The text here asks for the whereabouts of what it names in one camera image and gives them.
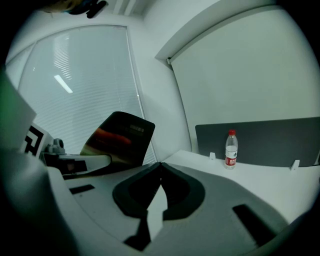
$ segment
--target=black padding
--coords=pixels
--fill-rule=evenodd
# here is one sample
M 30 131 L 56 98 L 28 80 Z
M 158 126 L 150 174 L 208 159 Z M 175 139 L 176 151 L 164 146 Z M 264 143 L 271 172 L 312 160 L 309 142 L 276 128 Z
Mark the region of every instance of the black padding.
M 150 242 L 151 239 L 146 217 L 141 219 L 136 235 L 130 236 L 127 240 L 124 241 L 125 244 L 139 251 L 143 251 Z
M 146 218 L 161 181 L 161 166 L 155 163 L 149 168 L 120 182 L 112 192 L 115 203 L 122 212 L 134 218 Z
M 187 218 L 205 199 L 201 182 L 166 163 L 162 163 L 161 185 L 168 203 L 168 209 L 163 212 L 164 221 Z
M 78 186 L 78 187 L 73 187 L 70 188 L 70 192 L 72 195 L 78 194 L 78 193 L 82 193 L 85 191 L 89 191 L 89 190 L 93 190 L 95 187 L 92 185 L 84 185 L 84 186 Z
M 276 234 L 245 204 L 232 208 L 258 246 L 272 240 Z

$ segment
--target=white desk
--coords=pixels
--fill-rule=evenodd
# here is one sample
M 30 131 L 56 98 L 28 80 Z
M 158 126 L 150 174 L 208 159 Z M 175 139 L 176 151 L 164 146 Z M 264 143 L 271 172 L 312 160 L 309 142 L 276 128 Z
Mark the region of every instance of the white desk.
M 290 171 L 286 167 L 238 162 L 235 169 L 227 170 L 221 159 L 212 162 L 206 156 L 183 150 L 163 162 L 233 180 L 273 206 L 288 223 L 312 207 L 320 189 L 320 166 L 300 167 Z

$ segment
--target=white panel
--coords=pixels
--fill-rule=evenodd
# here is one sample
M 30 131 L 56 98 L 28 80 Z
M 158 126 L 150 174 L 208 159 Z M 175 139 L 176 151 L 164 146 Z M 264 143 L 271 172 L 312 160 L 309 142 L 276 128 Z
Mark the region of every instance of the white panel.
M 320 70 L 305 36 L 274 7 L 211 28 L 173 58 L 192 150 L 195 126 L 320 116 Z

